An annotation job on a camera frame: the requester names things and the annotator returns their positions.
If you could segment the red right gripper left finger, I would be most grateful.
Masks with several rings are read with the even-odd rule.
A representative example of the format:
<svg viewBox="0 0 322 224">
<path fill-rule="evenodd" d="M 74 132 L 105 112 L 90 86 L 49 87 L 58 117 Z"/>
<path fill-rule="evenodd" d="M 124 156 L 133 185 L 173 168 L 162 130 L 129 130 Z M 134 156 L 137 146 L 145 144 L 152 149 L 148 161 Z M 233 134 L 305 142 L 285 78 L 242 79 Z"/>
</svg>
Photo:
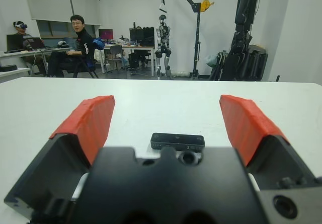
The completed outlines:
<svg viewBox="0 0 322 224">
<path fill-rule="evenodd" d="M 115 107 L 114 96 L 83 100 L 49 136 L 4 198 L 18 213 L 69 213 L 91 204 L 71 199 L 104 146 Z"/>
</svg>

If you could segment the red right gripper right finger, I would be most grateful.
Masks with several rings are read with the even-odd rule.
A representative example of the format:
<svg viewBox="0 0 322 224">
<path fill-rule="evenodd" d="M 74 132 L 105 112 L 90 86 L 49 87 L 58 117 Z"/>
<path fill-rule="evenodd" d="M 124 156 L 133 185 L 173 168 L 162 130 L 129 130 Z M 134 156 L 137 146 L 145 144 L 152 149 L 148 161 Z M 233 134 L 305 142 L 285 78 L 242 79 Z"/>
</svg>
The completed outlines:
<svg viewBox="0 0 322 224">
<path fill-rule="evenodd" d="M 315 175 L 254 101 L 221 95 L 219 103 L 228 139 L 261 190 L 316 186 Z"/>
</svg>

